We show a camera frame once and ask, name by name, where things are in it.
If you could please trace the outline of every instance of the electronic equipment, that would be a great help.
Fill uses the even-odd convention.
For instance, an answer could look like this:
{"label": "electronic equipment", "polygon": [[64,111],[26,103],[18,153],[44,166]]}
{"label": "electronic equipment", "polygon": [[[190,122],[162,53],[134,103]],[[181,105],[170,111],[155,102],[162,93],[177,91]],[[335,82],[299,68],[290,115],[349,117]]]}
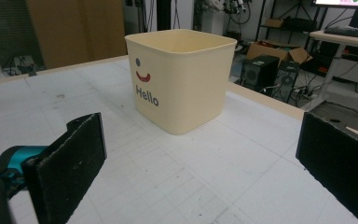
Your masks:
{"label": "electronic equipment", "polygon": [[306,112],[296,158],[358,218],[358,134],[344,120]]}
{"label": "electronic equipment", "polygon": [[341,1],[341,0],[312,0],[312,6],[315,7],[342,7],[354,8],[355,11],[349,24],[350,27],[358,28],[358,1]]}
{"label": "electronic equipment", "polygon": [[351,27],[331,27],[324,30],[326,34],[330,35],[345,35],[358,37],[358,28]]}
{"label": "electronic equipment", "polygon": [[237,84],[253,91],[271,96],[277,76],[279,58],[260,55],[242,64],[241,78]]}
{"label": "electronic equipment", "polygon": [[28,189],[39,223],[66,223],[106,159],[101,114],[66,124],[47,147],[11,147],[0,156],[0,223],[15,223],[7,200]]}
{"label": "electronic equipment", "polygon": [[298,77],[299,63],[282,61],[277,77],[275,79],[275,86],[273,89],[273,98],[288,103],[293,92],[293,87],[296,84]]}

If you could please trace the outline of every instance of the monitor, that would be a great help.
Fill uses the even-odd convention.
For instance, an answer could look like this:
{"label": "monitor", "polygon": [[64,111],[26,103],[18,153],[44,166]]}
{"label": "monitor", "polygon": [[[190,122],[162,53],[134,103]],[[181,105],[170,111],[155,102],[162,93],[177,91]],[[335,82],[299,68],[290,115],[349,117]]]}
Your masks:
{"label": "monitor", "polygon": [[312,6],[316,7],[341,7],[354,8],[350,26],[358,28],[358,0],[312,0]]}

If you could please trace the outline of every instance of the wooden cabinet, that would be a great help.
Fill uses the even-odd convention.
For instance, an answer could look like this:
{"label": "wooden cabinet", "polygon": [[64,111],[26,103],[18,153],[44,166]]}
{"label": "wooden cabinet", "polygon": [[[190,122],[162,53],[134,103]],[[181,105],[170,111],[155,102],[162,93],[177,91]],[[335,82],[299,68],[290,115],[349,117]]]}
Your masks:
{"label": "wooden cabinet", "polygon": [[47,69],[127,54],[121,0],[27,0]]}

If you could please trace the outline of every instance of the desk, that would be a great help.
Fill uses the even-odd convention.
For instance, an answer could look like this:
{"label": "desk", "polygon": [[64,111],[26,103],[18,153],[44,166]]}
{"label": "desk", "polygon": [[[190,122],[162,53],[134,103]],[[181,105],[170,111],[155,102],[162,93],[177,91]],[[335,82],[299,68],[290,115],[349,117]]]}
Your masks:
{"label": "desk", "polygon": [[[126,57],[0,83],[0,154],[101,112],[107,160],[69,223],[358,223],[295,158],[301,110],[228,83],[222,114],[176,136],[133,97]],[[28,192],[10,206],[36,223]]]}
{"label": "desk", "polygon": [[330,35],[330,34],[325,34],[324,31],[312,32],[310,33],[310,36],[317,40],[339,44],[339,47],[336,52],[336,55],[333,58],[333,61],[330,64],[330,68],[327,72],[327,75],[324,78],[324,83],[322,84],[322,88],[318,94],[318,97],[310,101],[306,105],[302,106],[302,108],[306,111],[312,110],[314,107],[319,105],[327,98],[326,96],[327,88],[332,81],[335,71],[337,70],[338,60],[341,58],[342,51],[345,49],[345,47],[347,45],[358,47],[358,37],[351,37],[351,36],[344,36],[344,35]]}

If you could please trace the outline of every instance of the cardboard box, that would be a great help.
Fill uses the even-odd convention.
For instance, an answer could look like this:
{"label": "cardboard box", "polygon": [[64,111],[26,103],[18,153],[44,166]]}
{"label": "cardboard box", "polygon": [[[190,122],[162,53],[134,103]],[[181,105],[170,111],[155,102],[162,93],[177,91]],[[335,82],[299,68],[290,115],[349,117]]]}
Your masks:
{"label": "cardboard box", "polygon": [[265,26],[268,27],[276,27],[280,28],[283,25],[282,19],[266,19],[266,22],[264,23]]}
{"label": "cardboard box", "polygon": [[280,58],[280,62],[295,61],[302,64],[312,59],[307,51],[300,46],[267,40],[259,40],[252,43],[246,56],[247,59],[253,59],[263,54],[278,57]]}

